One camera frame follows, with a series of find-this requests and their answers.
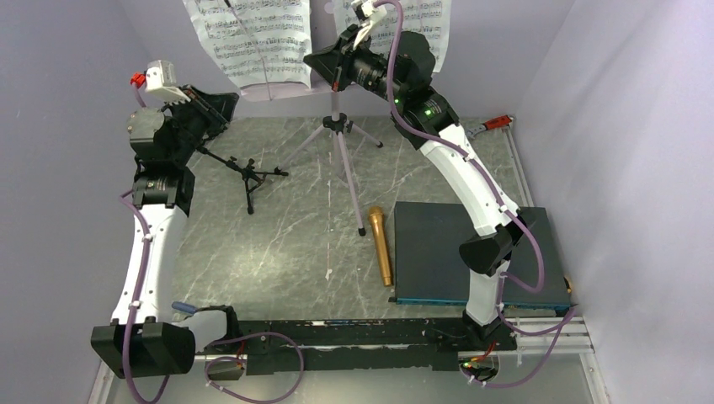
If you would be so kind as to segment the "lilac music stand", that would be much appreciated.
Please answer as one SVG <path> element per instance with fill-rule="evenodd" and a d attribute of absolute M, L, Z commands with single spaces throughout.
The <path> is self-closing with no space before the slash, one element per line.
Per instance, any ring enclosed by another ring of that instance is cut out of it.
<path fill-rule="evenodd" d="M 333 140 L 335 175 L 338 178 L 344 179 L 346 181 L 354 207 L 354 213 L 358 225 L 358 233 L 360 236 L 363 237 L 366 234 L 366 230 L 363 223 L 362 214 L 360 213 L 360 204 L 354 186 L 350 155 L 345 143 L 344 136 L 350 133 L 351 130 L 356 130 L 363 136 L 365 140 L 372 141 L 372 143 L 374 143 L 379 148 L 383 147 L 383 143 L 377 140 L 374 136 L 368 134 L 366 131 L 362 130 L 359 126 L 355 126 L 354 122 L 350 120 L 346 114 L 339 110 L 338 92 L 335 93 L 332 91 L 332 89 L 331 105 L 332 113 L 330 115 L 324 116 L 322 119 L 322 124 L 318 126 L 287 158 L 284 159 L 283 162 L 278 164 L 275 168 L 278 167 L 287 172 L 288 166 L 295 159 L 297 153 L 305 149 L 310 143 L 312 143 L 316 139 L 318 135 L 327 130 L 330 133 L 331 139 Z"/>

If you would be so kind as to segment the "sheet music page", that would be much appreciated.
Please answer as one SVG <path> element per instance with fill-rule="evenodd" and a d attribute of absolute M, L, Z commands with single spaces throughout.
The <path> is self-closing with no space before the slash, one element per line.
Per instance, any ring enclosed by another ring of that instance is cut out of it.
<path fill-rule="evenodd" d="M 311 6 L 302 0 L 187 0 L 205 53 L 239 88 L 274 83 L 311 86 Z"/>
<path fill-rule="evenodd" d="M 402 30 L 424 35 L 435 58 L 433 72 L 440 72 L 449 44 L 451 1 L 402 0 L 401 4 Z M 387 58 L 397 27 L 397 11 L 391 4 L 383 8 L 387 15 L 370 32 L 370 49 Z M 338 34 L 351 24 L 360 24 L 352 9 L 352 1 L 333 1 L 333 17 Z"/>

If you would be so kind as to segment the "black microphone stand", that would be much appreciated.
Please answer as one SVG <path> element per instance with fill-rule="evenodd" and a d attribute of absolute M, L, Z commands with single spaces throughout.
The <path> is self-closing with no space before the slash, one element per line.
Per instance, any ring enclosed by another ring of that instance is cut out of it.
<path fill-rule="evenodd" d="M 237 159 L 233 156 L 230 156 L 228 159 L 224 159 L 223 157 L 220 157 L 210 151 L 205 145 L 209 141 L 209 138 L 206 137 L 204 140 L 201 141 L 201 144 L 197 146 L 196 151 L 208 156 L 221 164 L 223 164 L 225 167 L 231 169 L 234 172 L 240 173 L 242 177 L 242 181 L 244 184 L 245 188 L 245 196 L 246 196 L 246 201 L 247 201 L 247 213 L 249 215 L 252 215 L 254 213 L 254 206 L 253 206 L 253 200 L 252 200 L 252 193 L 259 189 L 266 181 L 266 178 L 268 176 L 280 176 L 280 177 L 288 177 L 290 174 L 280 168 L 275 168 L 272 172 L 266 172 L 266 171 L 259 171 L 255 167 L 255 160 L 252 158 L 248 159 L 248 163 L 245 166 L 240 166 L 237 163 Z"/>

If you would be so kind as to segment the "gold microphone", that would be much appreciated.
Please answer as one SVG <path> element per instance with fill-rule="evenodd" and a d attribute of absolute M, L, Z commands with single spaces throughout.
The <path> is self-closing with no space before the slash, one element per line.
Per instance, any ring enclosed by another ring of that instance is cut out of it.
<path fill-rule="evenodd" d="M 380 269 L 381 280 L 384 286 L 391 287 L 394 285 L 394 281 L 386 237 L 384 211 L 380 206 L 371 206 L 369 208 L 368 216 L 375 243 L 376 257 Z"/>

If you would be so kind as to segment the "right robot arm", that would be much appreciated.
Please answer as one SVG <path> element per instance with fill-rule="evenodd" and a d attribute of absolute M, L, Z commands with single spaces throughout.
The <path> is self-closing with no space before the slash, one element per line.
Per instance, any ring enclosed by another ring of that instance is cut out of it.
<path fill-rule="evenodd" d="M 475 234 L 459 247 L 470 270 L 469 297 L 463 318 L 464 338 L 474 349 L 484 349 L 504 324 L 504 281 L 514 249 L 528 242 L 536 257 L 538 279 L 529 292 L 538 293 L 545 280 L 544 259 L 531 232 L 534 219 L 495 183 L 482 165 L 448 101 L 432 87 L 435 57 L 420 33 L 403 31 L 389 56 L 360 41 L 352 24 L 326 48 L 303 61 L 334 92 L 350 84 L 385 99 L 400 134 L 442 174 L 466 209 Z"/>

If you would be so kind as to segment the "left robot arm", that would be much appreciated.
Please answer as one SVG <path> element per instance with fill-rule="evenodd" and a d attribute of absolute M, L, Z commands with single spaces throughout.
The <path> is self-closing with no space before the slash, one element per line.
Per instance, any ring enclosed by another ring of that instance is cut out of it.
<path fill-rule="evenodd" d="M 142 107 L 126 122 L 136 163 L 125 198 L 135 218 L 131 258 L 109 324 L 94 327 L 90 341 L 121 379 L 186 374 L 205 348 L 229 354 L 242 341 L 231 306 L 208 306 L 181 322 L 171 320 L 169 289 L 194 195 L 188 162 L 206 136 L 227 128 L 239 100 L 237 93 L 180 89 L 187 100 Z"/>

